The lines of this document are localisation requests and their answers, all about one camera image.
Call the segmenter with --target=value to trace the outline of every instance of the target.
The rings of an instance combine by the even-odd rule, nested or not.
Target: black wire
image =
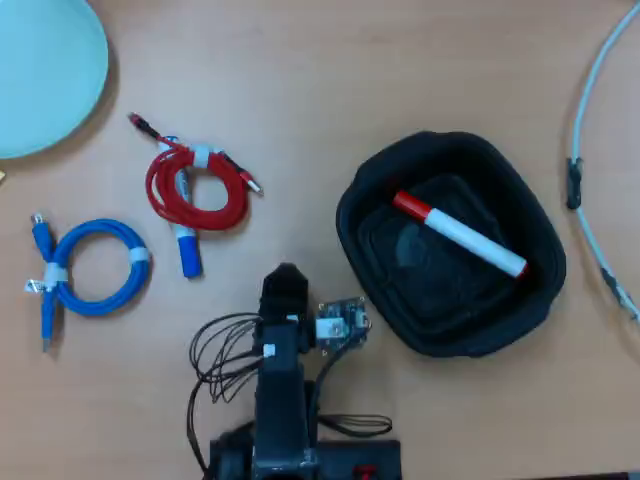
[[[210,331],[214,327],[220,326],[222,322],[232,319],[239,320],[236,320],[213,332]],[[256,357],[261,356],[261,352],[249,349],[247,351],[234,354],[234,349],[238,342],[250,333],[260,321],[260,317],[255,313],[233,313],[215,318],[198,329],[191,340],[191,344],[189,345],[189,362],[195,370],[198,380],[191,390],[189,401],[187,403],[187,439],[191,449],[193,450],[193,454],[196,457],[196,461],[202,469],[204,475],[203,479],[205,480],[210,480],[211,473],[209,472],[207,462],[205,462],[202,451],[200,450],[200,444],[198,442],[194,425],[198,393],[203,385],[208,385],[209,393],[211,394],[211,401],[213,403],[216,403],[220,398],[222,398],[226,403],[229,403],[233,401],[240,390],[255,376],[258,367],[262,363],[261,358],[256,359]],[[225,332],[226,337],[214,357],[212,364],[209,365],[208,368],[204,369],[201,365],[207,347]],[[226,369],[229,364],[238,363],[250,358],[254,358],[254,360],[249,363],[240,364],[232,370]]]
[[[393,421],[384,415],[318,415],[318,423],[353,438],[373,438],[393,430]]]
[[[309,439],[312,446],[315,446],[318,441],[317,415],[318,401],[320,400],[320,390],[322,389],[322,384],[324,383],[325,378],[327,378],[329,371],[338,362],[338,360],[344,357],[344,355],[362,338],[364,338],[367,333],[367,330],[363,330],[358,335],[354,335],[353,337],[351,337],[344,345],[336,350],[336,353],[334,353],[329,361],[324,364],[316,378],[316,382],[313,387],[313,393],[311,394],[311,400],[309,402],[309,413],[307,417],[307,424],[309,425]]]

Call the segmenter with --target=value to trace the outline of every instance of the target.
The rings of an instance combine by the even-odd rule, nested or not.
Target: light blue object
[[[180,139],[174,136],[166,137],[175,143],[180,143]],[[158,143],[161,152],[166,152],[171,147],[166,143]],[[176,189],[185,202],[192,203],[191,192],[189,192],[189,178],[185,170],[178,171],[176,175]],[[178,241],[180,250],[180,261],[182,262],[182,275],[185,278],[195,278],[202,275],[202,263],[200,261],[200,251],[198,249],[198,239],[193,228],[184,225],[174,224],[173,231]]]
[[[47,148],[96,106],[107,37],[85,0],[0,0],[0,158]]]

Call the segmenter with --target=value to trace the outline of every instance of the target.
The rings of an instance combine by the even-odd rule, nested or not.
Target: red cable
[[[225,153],[209,153],[207,171],[224,183],[227,189],[227,204],[220,210],[211,211],[194,207],[182,198],[176,188],[178,171],[193,167],[193,150],[160,136],[136,114],[131,114],[129,119],[136,128],[171,147],[153,160],[147,170],[145,181],[149,202],[162,218],[198,230],[227,230],[240,223],[247,213],[247,187],[262,193],[251,174],[239,167]]]

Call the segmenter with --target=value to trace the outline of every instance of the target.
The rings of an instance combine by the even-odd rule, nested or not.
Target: black fabric basket
[[[515,280],[395,209],[407,190],[529,263]],[[469,133],[421,132],[365,162],[338,205],[342,246],[362,287],[415,351],[478,357],[547,317],[566,274],[562,245],[509,162]]]

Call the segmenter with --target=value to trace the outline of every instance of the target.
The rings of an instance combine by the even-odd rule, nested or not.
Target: table surface
[[[334,227],[360,163],[413,132],[466,130],[527,181],[567,253],[564,290],[543,326],[479,360],[419,356],[375,328],[324,390],[327,410],[394,419],[409,479],[500,479],[640,467],[640,334],[603,287],[564,208],[567,130],[594,54],[631,2],[565,0],[95,0],[112,42],[104,98],[71,138],[0,165],[0,477],[200,478],[184,433],[195,381],[187,346],[206,320],[255,310],[262,278],[295,262],[316,299],[362,294]],[[585,208],[631,292],[640,291],[640,25],[614,50],[585,123]],[[251,218],[204,235],[206,277],[187,282],[175,240],[143,188],[155,148],[126,114],[224,146],[263,184]],[[214,180],[197,202],[224,201]],[[40,353],[42,263],[29,214],[56,231],[114,217],[155,261],[139,302],[105,319],[64,315]],[[100,298],[126,276],[115,240],[84,246],[73,276]],[[201,442],[251,416],[203,395]]]

